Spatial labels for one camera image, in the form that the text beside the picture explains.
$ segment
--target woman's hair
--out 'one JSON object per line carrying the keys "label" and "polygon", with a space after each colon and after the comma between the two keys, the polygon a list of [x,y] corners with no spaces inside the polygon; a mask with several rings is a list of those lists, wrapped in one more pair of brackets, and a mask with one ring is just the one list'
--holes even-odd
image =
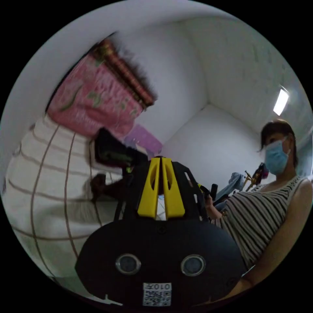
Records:
{"label": "woman's hair", "polygon": [[275,120],[272,122],[267,123],[262,131],[261,131],[261,150],[265,146],[266,139],[274,133],[280,133],[285,136],[292,134],[294,140],[294,147],[293,147],[293,166],[297,167],[298,165],[298,157],[297,157],[297,147],[296,147],[296,137],[291,126],[285,120]]}

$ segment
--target pink floral fabric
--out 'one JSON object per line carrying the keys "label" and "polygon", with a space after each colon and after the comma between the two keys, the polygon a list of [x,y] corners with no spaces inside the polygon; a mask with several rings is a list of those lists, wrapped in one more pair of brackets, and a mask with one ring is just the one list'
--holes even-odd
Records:
{"label": "pink floral fabric", "polygon": [[142,106],[105,63],[86,55],[56,91],[48,115],[86,137],[105,127],[122,140],[133,128]]}

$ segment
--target black bag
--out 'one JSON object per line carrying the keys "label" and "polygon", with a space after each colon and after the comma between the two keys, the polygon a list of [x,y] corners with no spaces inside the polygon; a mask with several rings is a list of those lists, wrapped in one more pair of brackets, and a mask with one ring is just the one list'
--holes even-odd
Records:
{"label": "black bag", "polygon": [[95,159],[110,167],[133,167],[148,161],[147,155],[118,141],[105,128],[100,128],[95,139]]}

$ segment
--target yellow plastic part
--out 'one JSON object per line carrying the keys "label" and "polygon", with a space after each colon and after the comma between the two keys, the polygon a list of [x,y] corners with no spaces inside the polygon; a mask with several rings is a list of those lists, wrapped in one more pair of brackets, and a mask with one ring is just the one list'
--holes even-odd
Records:
{"label": "yellow plastic part", "polygon": [[[201,187],[201,184],[198,184],[198,187],[200,188]],[[200,189],[200,191],[203,193],[203,191]]]}
{"label": "yellow plastic part", "polygon": [[183,217],[185,214],[184,204],[180,195],[171,159],[165,157],[162,158],[162,172],[166,219]]}
{"label": "yellow plastic part", "polygon": [[137,211],[139,216],[152,217],[154,219],[157,216],[159,170],[160,158],[152,158]]}

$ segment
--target woman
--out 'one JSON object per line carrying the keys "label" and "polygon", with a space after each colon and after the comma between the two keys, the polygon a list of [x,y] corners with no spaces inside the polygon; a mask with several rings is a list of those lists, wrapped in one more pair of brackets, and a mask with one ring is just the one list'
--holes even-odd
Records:
{"label": "woman", "polygon": [[274,182],[231,196],[225,216],[213,206],[212,198],[206,203],[211,223],[235,240],[247,270],[255,265],[225,298],[253,287],[275,270],[299,237],[311,209],[312,183],[296,174],[296,142],[290,125],[283,120],[266,124],[261,132],[263,148]]}

